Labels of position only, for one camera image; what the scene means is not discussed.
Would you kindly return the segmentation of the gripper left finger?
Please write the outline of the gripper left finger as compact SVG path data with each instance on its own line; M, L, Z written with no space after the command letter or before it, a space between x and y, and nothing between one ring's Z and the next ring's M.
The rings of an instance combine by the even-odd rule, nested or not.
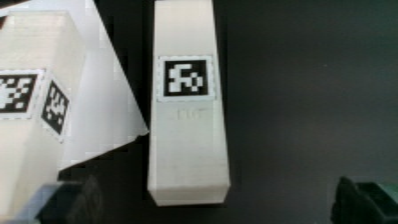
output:
M61 181L41 188L45 203L36 214L38 224L105 224L105 202L95 176Z

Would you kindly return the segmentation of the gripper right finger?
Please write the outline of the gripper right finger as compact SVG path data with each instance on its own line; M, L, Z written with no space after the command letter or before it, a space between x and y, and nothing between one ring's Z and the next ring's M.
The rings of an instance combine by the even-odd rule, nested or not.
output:
M398 184L340 178L333 224L398 224Z

